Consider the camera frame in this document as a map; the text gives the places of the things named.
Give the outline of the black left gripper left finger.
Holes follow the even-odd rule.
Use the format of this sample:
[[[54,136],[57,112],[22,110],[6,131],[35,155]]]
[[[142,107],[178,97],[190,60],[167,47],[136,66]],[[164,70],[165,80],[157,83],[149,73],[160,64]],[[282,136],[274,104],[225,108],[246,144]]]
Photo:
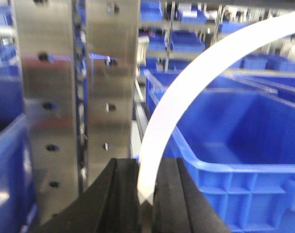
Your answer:
[[[77,200],[34,233],[139,233],[135,159],[111,159]]]

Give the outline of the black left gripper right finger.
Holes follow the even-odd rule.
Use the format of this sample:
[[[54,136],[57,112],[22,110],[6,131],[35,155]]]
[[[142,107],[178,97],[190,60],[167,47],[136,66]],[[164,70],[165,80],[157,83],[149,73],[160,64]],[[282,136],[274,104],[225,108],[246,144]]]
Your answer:
[[[231,232],[197,189],[181,158],[161,160],[154,193],[152,232]]]

